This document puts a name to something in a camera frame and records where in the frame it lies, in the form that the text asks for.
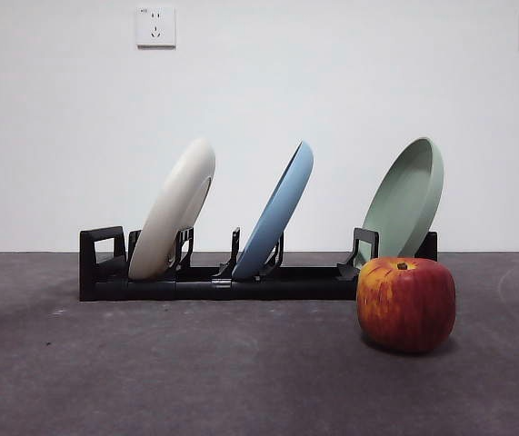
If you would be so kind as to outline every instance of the white plate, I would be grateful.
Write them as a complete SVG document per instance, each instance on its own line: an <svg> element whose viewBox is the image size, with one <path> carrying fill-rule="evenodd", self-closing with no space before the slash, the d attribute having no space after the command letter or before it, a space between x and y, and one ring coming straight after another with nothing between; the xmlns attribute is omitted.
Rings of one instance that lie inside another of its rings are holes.
<svg viewBox="0 0 519 436"><path fill-rule="evenodd" d="M195 225L215 175L215 152L193 141L165 180L135 245L128 277L145 280L168 269L178 231Z"/></svg>

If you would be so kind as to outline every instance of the gray floor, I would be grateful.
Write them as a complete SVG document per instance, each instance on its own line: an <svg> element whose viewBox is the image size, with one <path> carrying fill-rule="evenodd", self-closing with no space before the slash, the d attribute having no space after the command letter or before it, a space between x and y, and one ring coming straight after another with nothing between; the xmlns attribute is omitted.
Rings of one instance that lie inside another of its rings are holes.
<svg viewBox="0 0 519 436"><path fill-rule="evenodd" d="M75 254L0 254L0 435L519 434L519 253L440 260L453 335L406 356L354 302L80 303Z"/></svg>

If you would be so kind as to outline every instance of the white wall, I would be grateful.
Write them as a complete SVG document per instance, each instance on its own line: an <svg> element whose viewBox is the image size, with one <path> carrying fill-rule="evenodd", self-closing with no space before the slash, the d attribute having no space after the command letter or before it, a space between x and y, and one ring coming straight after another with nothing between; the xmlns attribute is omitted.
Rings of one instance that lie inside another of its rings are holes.
<svg viewBox="0 0 519 436"><path fill-rule="evenodd" d="M168 4L177 49L139 51L139 2L0 0L0 251L140 228L200 135L217 166L198 250L237 225L246 241L302 138L315 165L286 247L348 250L423 135L445 162L441 249L519 250L519 1Z"/></svg>

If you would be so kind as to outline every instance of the green plate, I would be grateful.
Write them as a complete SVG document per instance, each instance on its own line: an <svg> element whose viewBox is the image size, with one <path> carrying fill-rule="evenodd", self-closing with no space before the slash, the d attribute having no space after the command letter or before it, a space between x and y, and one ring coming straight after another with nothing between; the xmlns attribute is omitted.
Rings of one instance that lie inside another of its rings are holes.
<svg viewBox="0 0 519 436"><path fill-rule="evenodd" d="M443 174L441 153L427 138L414 141L394 161L363 225L379 233L379 256L414 257L437 212ZM357 267L370 260L370 246L361 245Z"/></svg>

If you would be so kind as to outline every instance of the dish rack handle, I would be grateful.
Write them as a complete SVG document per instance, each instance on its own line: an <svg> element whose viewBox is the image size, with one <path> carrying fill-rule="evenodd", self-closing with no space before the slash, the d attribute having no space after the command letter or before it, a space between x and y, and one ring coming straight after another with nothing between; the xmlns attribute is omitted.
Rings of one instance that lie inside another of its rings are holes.
<svg viewBox="0 0 519 436"><path fill-rule="evenodd" d="M365 243L370 243L370 258L371 259L378 257L378 243L380 241L380 236L378 235L378 232L355 227L352 252L348 256L348 258L345 260L344 264L354 266L354 259L358 255L358 246L360 245L360 241L363 241Z"/></svg>
<svg viewBox="0 0 519 436"><path fill-rule="evenodd" d="M114 240L113 257L98 262L95 255L95 243ZM105 227L103 229L83 230L79 233L79 293L83 300L85 292L91 292L95 283L109 276L125 273L124 229L121 226Z"/></svg>

